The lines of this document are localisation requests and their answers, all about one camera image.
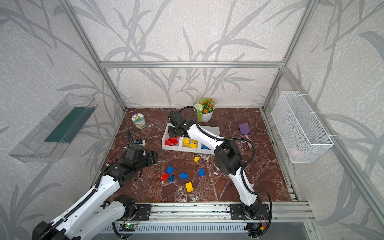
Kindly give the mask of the blue lego brick low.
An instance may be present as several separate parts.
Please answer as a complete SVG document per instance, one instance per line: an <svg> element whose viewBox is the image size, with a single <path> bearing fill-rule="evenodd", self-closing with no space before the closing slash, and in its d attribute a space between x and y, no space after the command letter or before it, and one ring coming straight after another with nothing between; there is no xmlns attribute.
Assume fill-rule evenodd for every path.
<svg viewBox="0 0 384 240"><path fill-rule="evenodd" d="M175 176L170 175L169 178L168 178L168 181L173 183L175 181Z"/></svg>

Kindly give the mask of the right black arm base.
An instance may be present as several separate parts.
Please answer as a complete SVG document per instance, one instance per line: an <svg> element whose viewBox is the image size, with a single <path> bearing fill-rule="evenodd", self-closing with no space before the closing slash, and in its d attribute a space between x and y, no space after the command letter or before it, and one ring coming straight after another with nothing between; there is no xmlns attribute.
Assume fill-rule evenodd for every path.
<svg viewBox="0 0 384 240"><path fill-rule="evenodd" d="M269 220L272 211L270 206L265 203L258 204L256 208L240 204L230 204L226 208L231 220Z"/></svg>

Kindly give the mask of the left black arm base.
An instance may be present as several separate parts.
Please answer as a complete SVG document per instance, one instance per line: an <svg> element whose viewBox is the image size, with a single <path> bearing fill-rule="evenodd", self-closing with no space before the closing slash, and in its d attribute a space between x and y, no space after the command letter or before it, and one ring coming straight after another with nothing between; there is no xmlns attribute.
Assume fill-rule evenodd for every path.
<svg viewBox="0 0 384 240"><path fill-rule="evenodd" d="M148 221L151 214L151 204L136 204L135 200L126 195L120 195L116 200L125 207L123 219L130 221Z"/></svg>

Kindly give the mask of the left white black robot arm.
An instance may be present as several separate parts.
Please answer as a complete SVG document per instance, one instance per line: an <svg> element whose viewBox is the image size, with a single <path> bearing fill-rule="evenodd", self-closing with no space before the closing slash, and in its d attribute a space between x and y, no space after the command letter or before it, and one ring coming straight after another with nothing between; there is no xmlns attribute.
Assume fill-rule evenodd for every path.
<svg viewBox="0 0 384 240"><path fill-rule="evenodd" d="M34 228L34 240L90 240L111 223L136 217L139 211L135 201L126 195L95 212L137 172L158 162L158 154L148 151L143 141L133 141L130 133L127 144L123 154L100 172L95 185L75 204L51 222L41 222Z"/></svg>

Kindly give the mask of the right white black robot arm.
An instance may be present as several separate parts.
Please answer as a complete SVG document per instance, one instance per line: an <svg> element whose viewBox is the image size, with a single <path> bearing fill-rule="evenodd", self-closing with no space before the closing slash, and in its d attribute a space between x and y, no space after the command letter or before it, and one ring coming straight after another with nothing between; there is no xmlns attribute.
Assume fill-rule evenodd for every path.
<svg viewBox="0 0 384 240"><path fill-rule="evenodd" d="M255 192L245 173L245 169L256 156L255 144L246 138L223 138L206 131L200 126L197 113L193 106L172 112L169 115L172 125L168 127L170 137L188 137L213 150L218 168L230 177L239 193L245 215L250 220L255 219L262 207L259 195L268 192ZM243 163L237 141L248 142L252 147L252 155L246 163Z"/></svg>

